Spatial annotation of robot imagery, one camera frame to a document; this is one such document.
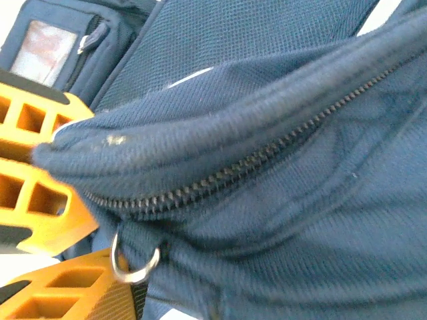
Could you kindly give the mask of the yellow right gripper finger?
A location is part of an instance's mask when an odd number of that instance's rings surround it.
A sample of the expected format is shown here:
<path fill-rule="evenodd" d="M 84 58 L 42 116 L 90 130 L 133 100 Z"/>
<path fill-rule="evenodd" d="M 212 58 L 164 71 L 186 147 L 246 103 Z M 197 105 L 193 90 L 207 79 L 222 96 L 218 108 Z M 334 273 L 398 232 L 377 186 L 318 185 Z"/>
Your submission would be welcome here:
<path fill-rule="evenodd" d="M 21 275 L 1 287 L 2 319 L 141 319 L 147 285 L 113 276 L 107 249 Z"/>

